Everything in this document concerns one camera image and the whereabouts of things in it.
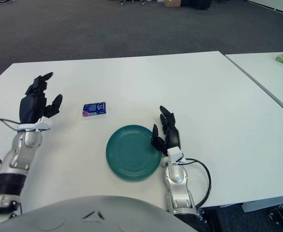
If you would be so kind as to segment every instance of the gray carpet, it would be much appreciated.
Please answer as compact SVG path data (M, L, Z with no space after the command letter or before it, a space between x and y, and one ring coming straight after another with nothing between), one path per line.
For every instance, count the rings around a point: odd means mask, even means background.
M243 0L213 2L206 11L138 1L121 7L116 0L0 4L0 74L17 62L216 50L283 51L283 14ZM225 232L282 231L269 209L244 214L237 204L217 212Z

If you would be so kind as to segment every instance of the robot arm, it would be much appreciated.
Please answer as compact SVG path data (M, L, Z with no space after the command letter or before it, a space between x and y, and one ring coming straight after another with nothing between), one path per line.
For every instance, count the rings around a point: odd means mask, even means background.
M165 140L158 136L157 126L154 124L151 144L166 155L163 158L162 165L165 167L164 181L167 186L166 202L168 212L188 224L195 224L197 219L202 220L202 218L187 187L188 174L183 165L188 163L181 152L179 131L175 127L175 117L173 113L170 113L163 106L160 106L160 110L162 112L160 119ZM200 206L208 198L211 189L211 177L207 167L203 163L199 163L205 168L209 177L209 188L206 197L198 204Z
M20 206L20 194L35 152L42 143L42 131L49 130L59 112L62 95L46 105L44 90L52 72L38 76L26 91L20 104L20 122L12 148L0 165L0 214L11 214Z

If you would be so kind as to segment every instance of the cardboard box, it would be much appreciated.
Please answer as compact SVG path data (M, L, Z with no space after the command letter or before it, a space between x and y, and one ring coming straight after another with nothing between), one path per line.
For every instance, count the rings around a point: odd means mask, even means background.
M165 6L171 7L171 6L180 6L181 0L165 0Z

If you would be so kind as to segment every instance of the tabletop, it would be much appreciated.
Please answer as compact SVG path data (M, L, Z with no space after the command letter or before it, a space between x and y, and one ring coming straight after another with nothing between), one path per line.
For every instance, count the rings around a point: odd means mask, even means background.
M162 127L159 106L175 113L186 158L210 170L204 206L283 195L283 108L220 52L133 58L17 63L0 76L0 117L18 120L33 79L54 72L50 104L63 95L53 127L43 132L21 194L23 211L86 195L119 195L166 209L164 168L128 182L108 167L105 149L118 128ZM82 116L86 103L106 102L106 114ZM15 132L0 123L0 157ZM185 166L195 203L208 187L199 164Z
M283 64L276 61L283 52L226 55L283 107Z

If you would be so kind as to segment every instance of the green plate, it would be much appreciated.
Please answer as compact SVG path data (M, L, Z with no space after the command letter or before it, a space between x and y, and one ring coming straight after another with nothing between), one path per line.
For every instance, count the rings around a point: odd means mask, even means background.
M106 158L111 170L125 180L149 177L161 162L161 153L151 145L152 132L145 127L129 125L110 137Z

